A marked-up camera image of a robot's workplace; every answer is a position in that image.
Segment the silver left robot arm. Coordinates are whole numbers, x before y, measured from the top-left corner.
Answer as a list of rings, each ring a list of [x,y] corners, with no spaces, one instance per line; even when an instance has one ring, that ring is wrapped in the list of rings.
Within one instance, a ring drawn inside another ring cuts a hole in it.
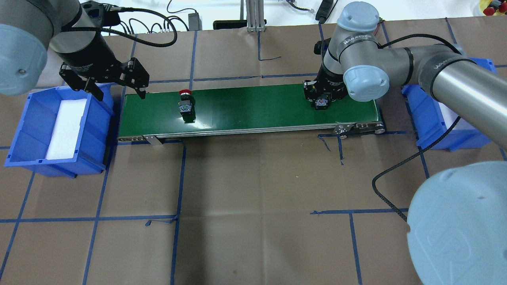
[[[101,83],[136,91],[141,99],[150,76],[130,58],[122,63],[101,35],[121,23],[116,5],[77,0],[1,1],[1,94],[21,95],[36,87],[47,63],[47,50],[61,59],[59,75],[74,91],[103,100]]]

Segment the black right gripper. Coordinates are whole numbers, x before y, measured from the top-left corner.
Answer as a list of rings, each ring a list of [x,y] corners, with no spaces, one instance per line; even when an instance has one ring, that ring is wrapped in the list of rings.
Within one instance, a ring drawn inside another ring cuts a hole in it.
[[[303,92],[305,99],[311,104],[314,104],[313,101],[322,95],[328,96],[330,104],[348,95],[343,75],[329,71],[324,65],[319,68],[313,81],[303,81]]]

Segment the blue bin near left arm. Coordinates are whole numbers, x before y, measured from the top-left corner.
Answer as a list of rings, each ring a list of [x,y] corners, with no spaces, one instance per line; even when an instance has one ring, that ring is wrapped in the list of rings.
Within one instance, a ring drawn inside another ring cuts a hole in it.
[[[30,93],[5,166],[46,177],[101,173],[114,102],[110,84],[99,90],[101,101],[68,86]]]

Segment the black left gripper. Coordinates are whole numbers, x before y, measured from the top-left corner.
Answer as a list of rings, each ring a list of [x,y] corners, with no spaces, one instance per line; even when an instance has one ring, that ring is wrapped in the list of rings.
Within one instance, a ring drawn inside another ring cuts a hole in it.
[[[145,99],[150,81],[149,73],[136,57],[124,63],[96,63],[80,68],[62,63],[59,75],[74,91],[90,93],[100,102],[103,101],[104,93],[96,84],[116,83],[127,86],[134,89],[140,99]]]

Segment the blue bin near right arm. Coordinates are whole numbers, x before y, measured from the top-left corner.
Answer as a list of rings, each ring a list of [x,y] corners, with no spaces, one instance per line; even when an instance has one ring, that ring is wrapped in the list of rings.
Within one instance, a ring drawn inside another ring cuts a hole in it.
[[[431,56],[418,81],[402,89],[420,148],[474,148],[485,137],[506,141],[506,78],[476,58],[442,53]]]

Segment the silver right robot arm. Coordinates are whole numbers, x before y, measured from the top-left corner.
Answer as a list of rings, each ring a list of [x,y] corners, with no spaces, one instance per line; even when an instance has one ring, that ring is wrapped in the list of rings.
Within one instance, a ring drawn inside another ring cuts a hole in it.
[[[430,34],[431,46],[391,48],[374,31],[378,11],[350,2],[331,38],[315,45],[322,65],[304,81],[316,110],[346,96],[371,102],[403,87],[421,150],[372,180],[374,192],[409,226],[408,248],[424,285],[506,284],[506,162],[486,161],[443,170],[416,191],[405,215],[377,188],[380,177],[443,142],[456,150],[483,137],[506,148],[506,79],[468,58],[458,45]]]

